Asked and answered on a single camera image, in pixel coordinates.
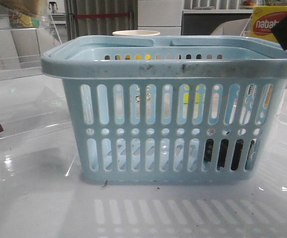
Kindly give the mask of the black tissue pack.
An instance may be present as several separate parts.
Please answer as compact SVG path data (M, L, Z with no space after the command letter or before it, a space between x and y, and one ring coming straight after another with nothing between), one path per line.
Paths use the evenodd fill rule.
M203 171L250 171L254 168L259 141L255 137L245 138L245 129L233 138L230 130L218 134L214 128L207 130L202 159Z

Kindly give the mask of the packaged bread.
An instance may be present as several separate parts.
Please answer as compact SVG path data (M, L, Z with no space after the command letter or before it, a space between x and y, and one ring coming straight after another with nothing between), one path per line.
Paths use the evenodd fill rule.
M0 0L0 5L34 18L48 12L45 0Z

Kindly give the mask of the light blue plastic basket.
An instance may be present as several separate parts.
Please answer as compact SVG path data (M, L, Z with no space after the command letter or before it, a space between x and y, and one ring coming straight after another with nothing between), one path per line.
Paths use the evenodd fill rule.
M60 78L85 177L201 182L252 177L287 84L287 50L242 36L82 36L41 55ZM207 130L259 141L250 171L203 171Z

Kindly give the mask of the yellow nabati wafer box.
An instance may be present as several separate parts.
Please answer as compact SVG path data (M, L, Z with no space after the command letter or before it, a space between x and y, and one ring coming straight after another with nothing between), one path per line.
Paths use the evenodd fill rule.
M249 36L278 43L271 29L286 16L287 5L263 5L254 8Z

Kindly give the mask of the white cabinet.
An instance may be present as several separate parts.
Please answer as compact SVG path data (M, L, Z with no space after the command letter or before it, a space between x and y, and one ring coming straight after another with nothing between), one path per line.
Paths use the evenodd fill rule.
M182 0L139 0L138 29L181 35L183 6Z

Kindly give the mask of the red barrier belt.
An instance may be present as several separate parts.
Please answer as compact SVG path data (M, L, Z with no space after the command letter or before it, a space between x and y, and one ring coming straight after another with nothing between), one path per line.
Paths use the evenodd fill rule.
M115 18L115 17L129 17L131 12L124 13L105 13L105 14L76 14L77 19L91 19L91 18Z

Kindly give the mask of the clear acrylic left shelf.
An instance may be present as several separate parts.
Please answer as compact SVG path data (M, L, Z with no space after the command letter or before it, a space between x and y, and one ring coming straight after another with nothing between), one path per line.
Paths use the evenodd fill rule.
M19 140L70 122L62 83L42 73L40 57L67 40L66 26L48 14L38 28L12 28L0 14L0 140Z

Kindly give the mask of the green yellow snack bag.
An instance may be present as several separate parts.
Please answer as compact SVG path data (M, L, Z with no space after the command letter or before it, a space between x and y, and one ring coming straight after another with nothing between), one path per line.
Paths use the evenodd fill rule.
M8 18L12 28L38 28L39 20L15 10L8 11Z

